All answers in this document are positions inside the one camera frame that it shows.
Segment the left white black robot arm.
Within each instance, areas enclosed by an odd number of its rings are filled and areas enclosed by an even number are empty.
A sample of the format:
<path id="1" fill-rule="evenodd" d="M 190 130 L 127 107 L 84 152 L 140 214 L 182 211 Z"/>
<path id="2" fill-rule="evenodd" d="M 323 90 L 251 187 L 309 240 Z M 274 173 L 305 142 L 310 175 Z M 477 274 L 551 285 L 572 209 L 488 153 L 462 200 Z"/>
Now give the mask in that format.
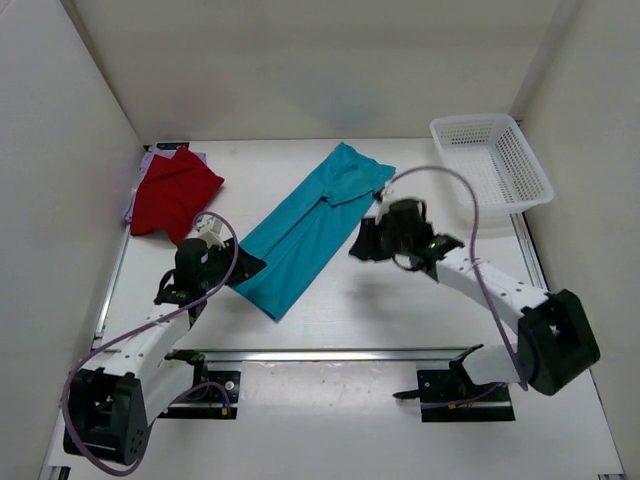
<path id="1" fill-rule="evenodd" d="M 232 239 L 182 241 L 173 269 L 159 282 L 145 330 L 119 341 L 106 360 L 86 363 L 72 375 L 63 395 L 64 451 L 133 469 L 155 420 L 173 403 L 210 396 L 227 414 L 228 393 L 211 379 L 205 354 L 175 345 L 204 311 L 210 292 L 237 286 L 265 267 Z"/>

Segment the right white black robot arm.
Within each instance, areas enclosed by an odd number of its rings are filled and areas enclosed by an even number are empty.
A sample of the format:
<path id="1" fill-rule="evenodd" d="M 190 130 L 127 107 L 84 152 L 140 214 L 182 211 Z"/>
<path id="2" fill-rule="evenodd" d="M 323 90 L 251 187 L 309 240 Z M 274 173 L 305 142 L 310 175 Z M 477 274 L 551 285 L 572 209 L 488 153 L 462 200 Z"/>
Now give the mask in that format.
<path id="1" fill-rule="evenodd" d="M 576 294 L 527 285 L 483 262 L 461 240 L 435 232 L 422 201 L 394 201 L 385 212 L 362 218 L 349 254 L 364 262 L 405 257 L 403 270 L 422 272 L 474 300 L 516 335 L 516 343 L 478 344 L 450 360 L 449 387 L 460 399 L 520 382 L 552 396 L 601 358 Z"/>

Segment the red t-shirt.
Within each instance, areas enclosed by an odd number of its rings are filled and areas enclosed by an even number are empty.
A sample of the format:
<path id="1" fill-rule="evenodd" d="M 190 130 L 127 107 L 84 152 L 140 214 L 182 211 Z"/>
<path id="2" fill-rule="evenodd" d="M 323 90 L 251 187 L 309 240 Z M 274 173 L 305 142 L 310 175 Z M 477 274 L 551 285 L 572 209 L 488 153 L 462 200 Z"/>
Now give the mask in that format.
<path id="1" fill-rule="evenodd" d="M 146 236 L 163 231 L 172 243 L 179 244 L 224 182 L 186 146 L 172 157 L 154 154 L 135 193 L 130 233 Z"/>

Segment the teal t-shirt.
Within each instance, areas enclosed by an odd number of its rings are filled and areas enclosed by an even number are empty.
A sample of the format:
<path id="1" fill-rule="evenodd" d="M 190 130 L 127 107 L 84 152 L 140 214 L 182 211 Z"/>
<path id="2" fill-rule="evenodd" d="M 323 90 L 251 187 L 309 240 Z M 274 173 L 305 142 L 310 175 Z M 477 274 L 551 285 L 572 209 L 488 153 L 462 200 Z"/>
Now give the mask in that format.
<path id="1" fill-rule="evenodd" d="M 345 143 L 334 150 L 243 240 L 266 267 L 234 288 L 278 322 L 328 264 L 396 168 Z"/>

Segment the purple t-shirt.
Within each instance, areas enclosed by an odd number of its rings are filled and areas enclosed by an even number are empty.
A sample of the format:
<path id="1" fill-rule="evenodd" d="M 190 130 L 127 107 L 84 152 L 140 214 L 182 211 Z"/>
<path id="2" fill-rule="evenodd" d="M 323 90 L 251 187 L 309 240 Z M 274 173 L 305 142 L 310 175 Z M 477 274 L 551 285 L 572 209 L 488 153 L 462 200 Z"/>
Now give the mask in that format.
<path id="1" fill-rule="evenodd" d="M 159 149 L 158 147 L 153 147 L 151 150 L 147 151 L 144 154 L 139 165 L 139 181 L 137 185 L 132 189 L 129 204 L 122 214 L 122 221 L 125 225 L 130 224 L 132 221 L 138 186 L 144 180 L 154 157 L 161 156 L 163 158 L 171 160 L 176 152 L 177 152 L 176 149 L 162 150 L 162 149 Z"/>

